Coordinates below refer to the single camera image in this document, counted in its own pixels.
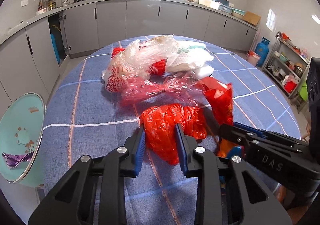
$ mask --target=metal screw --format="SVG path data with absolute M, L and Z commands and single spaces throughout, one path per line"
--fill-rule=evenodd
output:
M 202 154 L 205 151 L 205 148 L 204 147 L 196 147 L 195 150 L 196 150 L 197 153 L 201 153 Z
M 126 147 L 119 147 L 117 149 L 118 153 L 126 153 L 127 152 L 127 148 Z
M 231 159 L 235 163 L 240 163 L 241 162 L 241 157 L 239 157 L 239 156 L 233 156 Z
M 90 160 L 90 156 L 88 155 L 84 155 L 80 158 L 80 161 L 81 162 L 88 162 Z

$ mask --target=cabinet handle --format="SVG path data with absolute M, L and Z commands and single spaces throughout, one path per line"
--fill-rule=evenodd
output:
M 28 37 L 28 36 L 27 36 L 27 41 L 28 41 L 28 45 L 29 45 L 29 49 L 30 49 L 30 53 L 31 53 L 31 55 L 33 55 L 32 47 L 31 47 L 31 44 L 30 44 L 30 39 L 29 39 L 29 37 Z

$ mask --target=blue tablecloth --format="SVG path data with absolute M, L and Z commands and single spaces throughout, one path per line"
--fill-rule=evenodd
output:
M 40 154 L 46 159 L 46 192 L 80 156 L 104 156 L 123 145 L 139 127 L 142 111 L 171 102 L 162 94 L 124 108 L 118 103 L 119 95 L 105 90 L 101 72 L 110 61 L 112 49 L 125 47 L 133 40 L 116 42 L 88 56 L 69 73 L 52 97 L 44 119 L 40 147 Z M 287 101 L 260 70 L 230 51 L 203 43 L 215 57 L 208 62 L 214 68 L 213 77 L 233 85 L 234 121 L 300 138 Z M 210 134 L 201 145 L 216 150 Z M 265 177 L 264 180 L 270 182 L 270 187 L 274 186 L 270 179 Z M 196 191 L 196 178 L 185 178 L 179 165 L 170 166 L 146 150 L 139 177 L 125 179 L 128 224 L 193 224 Z

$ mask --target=power outlet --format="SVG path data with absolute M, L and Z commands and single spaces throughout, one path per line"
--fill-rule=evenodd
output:
M 21 1 L 21 7 L 26 6 L 29 4 L 29 0 L 23 0 Z

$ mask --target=brown box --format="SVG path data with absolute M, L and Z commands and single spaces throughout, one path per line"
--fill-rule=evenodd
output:
M 261 17 L 259 15 L 256 15 L 252 12 L 246 12 L 242 20 L 256 26 L 260 19 Z

